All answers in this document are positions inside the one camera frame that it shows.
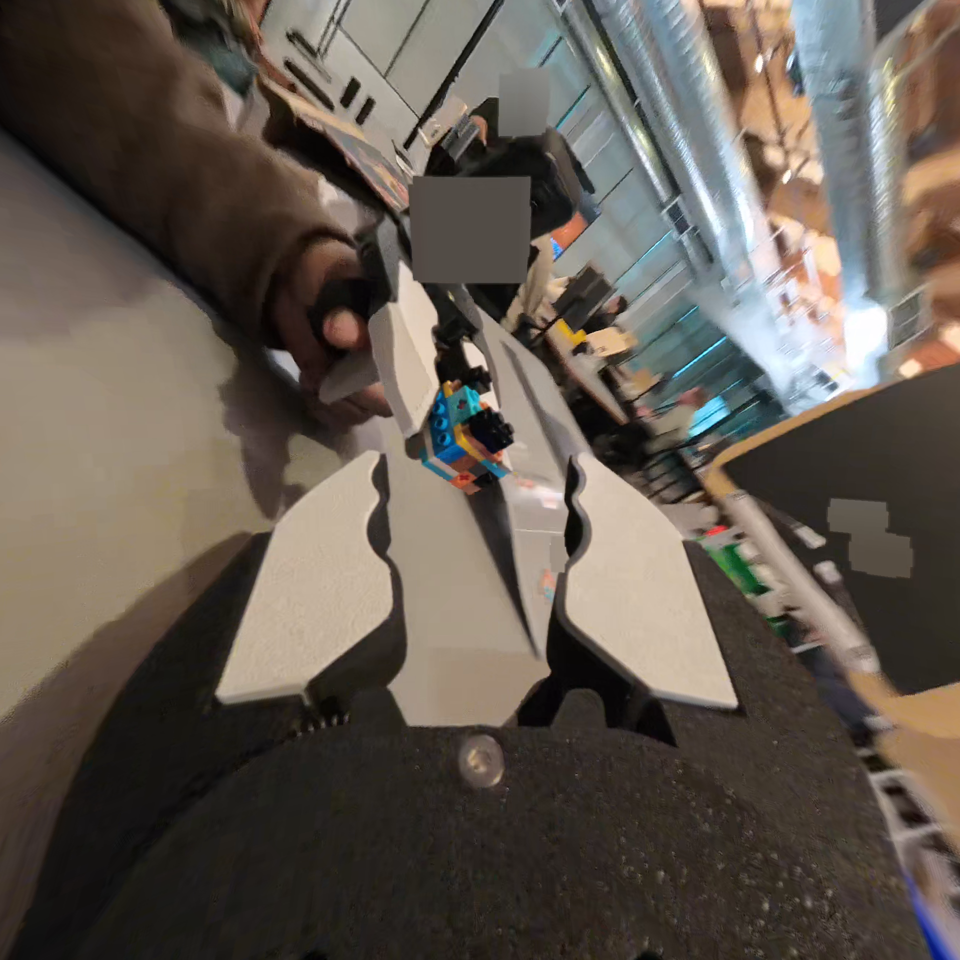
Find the silver ventilation duct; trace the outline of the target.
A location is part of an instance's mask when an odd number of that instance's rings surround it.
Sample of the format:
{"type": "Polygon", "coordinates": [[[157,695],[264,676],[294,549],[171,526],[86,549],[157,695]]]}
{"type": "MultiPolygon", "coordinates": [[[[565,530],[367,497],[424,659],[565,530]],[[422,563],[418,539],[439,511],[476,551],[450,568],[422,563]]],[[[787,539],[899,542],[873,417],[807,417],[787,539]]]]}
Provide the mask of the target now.
{"type": "Polygon", "coordinates": [[[704,307],[750,354],[757,190],[699,2],[594,2],[708,254],[704,307]]]}

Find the black partition panel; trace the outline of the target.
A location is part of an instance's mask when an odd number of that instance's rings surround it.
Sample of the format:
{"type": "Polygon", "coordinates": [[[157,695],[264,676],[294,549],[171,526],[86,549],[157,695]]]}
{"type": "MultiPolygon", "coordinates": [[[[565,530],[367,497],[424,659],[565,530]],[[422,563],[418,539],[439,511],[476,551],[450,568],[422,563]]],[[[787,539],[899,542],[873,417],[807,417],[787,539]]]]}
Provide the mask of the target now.
{"type": "Polygon", "coordinates": [[[879,667],[958,711],[959,372],[848,394],[726,452],[732,486],[825,539],[879,667]]]}

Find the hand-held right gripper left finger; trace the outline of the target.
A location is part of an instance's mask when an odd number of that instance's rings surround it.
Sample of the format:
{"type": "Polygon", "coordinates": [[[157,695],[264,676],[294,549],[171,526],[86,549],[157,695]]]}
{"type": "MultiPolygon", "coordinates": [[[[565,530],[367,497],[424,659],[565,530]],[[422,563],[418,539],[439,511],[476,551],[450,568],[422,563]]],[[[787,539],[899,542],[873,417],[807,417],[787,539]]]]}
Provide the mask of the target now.
{"type": "Polygon", "coordinates": [[[370,534],[383,466],[364,452],[276,524],[216,688],[221,704],[303,695],[387,621],[392,575],[370,534]]]}

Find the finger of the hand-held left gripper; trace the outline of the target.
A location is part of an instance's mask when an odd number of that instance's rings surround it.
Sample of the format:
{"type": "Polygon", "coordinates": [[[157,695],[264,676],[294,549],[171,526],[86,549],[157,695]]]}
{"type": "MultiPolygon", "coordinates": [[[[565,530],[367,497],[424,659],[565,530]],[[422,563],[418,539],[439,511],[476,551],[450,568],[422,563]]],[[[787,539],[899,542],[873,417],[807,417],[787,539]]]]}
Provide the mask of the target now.
{"type": "Polygon", "coordinates": [[[368,323],[371,354],[391,414],[405,439],[418,434],[440,389],[434,330],[438,313],[406,264],[391,298],[368,323]]]}
{"type": "Polygon", "coordinates": [[[551,372],[486,315],[479,319],[476,346],[499,410],[513,427],[512,469],[525,479],[564,488],[570,458],[589,447],[551,372]]]}

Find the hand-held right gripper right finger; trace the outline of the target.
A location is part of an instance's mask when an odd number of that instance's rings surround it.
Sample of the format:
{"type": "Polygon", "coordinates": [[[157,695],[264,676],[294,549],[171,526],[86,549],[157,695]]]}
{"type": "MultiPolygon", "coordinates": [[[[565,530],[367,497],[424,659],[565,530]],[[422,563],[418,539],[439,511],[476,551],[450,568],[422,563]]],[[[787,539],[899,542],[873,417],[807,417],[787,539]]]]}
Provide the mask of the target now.
{"type": "Polygon", "coordinates": [[[570,468],[571,515],[582,535],[558,600],[567,629],[660,699],[737,710],[681,532],[593,454],[577,454],[570,468]]]}

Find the grey desk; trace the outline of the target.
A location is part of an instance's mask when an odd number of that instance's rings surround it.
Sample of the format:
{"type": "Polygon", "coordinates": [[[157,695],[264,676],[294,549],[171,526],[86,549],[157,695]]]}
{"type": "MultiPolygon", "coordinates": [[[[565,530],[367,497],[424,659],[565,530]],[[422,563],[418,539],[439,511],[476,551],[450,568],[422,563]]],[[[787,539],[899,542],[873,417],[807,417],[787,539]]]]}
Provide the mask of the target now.
{"type": "Polygon", "coordinates": [[[2,737],[84,740],[168,623],[393,424],[320,433],[137,242],[2,133],[2,737]]]}

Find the person's left hand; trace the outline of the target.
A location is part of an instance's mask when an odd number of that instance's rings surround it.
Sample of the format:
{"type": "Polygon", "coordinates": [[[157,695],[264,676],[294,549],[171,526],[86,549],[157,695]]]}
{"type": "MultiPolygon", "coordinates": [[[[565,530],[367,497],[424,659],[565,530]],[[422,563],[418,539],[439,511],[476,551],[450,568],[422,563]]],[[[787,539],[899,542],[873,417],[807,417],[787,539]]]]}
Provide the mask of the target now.
{"type": "Polygon", "coordinates": [[[306,247],[280,273],[273,289],[270,322],[278,341],[299,370],[299,387],[313,416],[334,430],[360,426],[392,414],[383,388],[375,383],[339,401],[325,404],[319,390],[339,354],[368,354],[366,319],[346,308],[326,315],[315,335],[309,312],[332,281],[359,277],[361,263],[353,246],[323,239],[306,247]]]}

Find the multicoloured toy brick model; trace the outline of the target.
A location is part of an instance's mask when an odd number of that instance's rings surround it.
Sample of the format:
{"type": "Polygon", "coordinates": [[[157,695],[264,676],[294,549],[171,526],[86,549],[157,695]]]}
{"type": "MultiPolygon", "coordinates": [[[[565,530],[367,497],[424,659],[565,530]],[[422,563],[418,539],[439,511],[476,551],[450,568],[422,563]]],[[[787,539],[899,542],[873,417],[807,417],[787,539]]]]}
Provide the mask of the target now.
{"type": "Polygon", "coordinates": [[[485,384],[444,381],[414,437],[414,456],[426,470],[467,496],[497,486],[514,472],[507,451],[515,429],[494,392],[478,391],[485,384]]]}

